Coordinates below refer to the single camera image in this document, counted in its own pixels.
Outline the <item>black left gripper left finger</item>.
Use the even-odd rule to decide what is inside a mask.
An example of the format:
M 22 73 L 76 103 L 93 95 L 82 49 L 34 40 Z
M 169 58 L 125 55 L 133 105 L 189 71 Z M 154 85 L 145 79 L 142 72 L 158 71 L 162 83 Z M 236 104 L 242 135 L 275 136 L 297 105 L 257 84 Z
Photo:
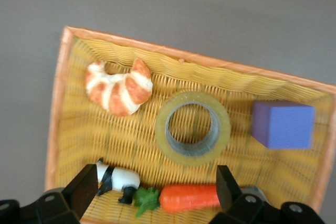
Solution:
M 97 166 L 88 164 L 66 187 L 48 190 L 27 206 L 1 200 L 1 223 L 80 223 L 97 191 Z

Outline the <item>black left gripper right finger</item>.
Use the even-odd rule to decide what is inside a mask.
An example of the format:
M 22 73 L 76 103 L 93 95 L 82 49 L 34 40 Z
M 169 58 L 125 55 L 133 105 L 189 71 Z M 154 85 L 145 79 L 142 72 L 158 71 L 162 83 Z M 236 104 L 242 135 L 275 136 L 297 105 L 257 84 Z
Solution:
M 217 167 L 216 192 L 222 210 L 210 223 L 324 223 L 308 205 L 288 201 L 278 209 L 258 187 L 239 187 L 226 165 Z

